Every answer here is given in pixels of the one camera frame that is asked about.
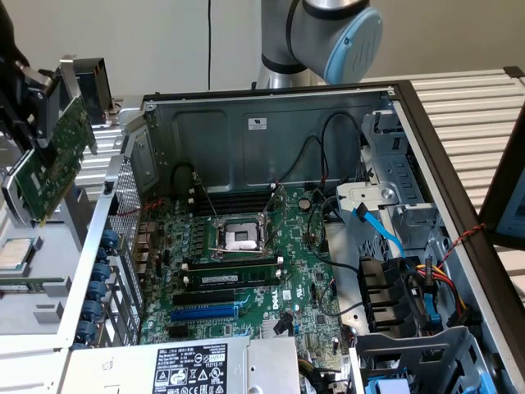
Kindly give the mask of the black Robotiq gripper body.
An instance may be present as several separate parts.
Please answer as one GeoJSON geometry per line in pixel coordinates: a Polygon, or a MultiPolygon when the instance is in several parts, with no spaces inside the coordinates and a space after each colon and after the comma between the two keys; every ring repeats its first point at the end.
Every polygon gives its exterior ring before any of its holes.
{"type": "Polygon", "coordinates": [[[14,26],[7,9],[1,2],[1,91],[14,103],[19,103],[25,89],[25,74],[29,66],[27,58],[15,42],[14,26]]]}

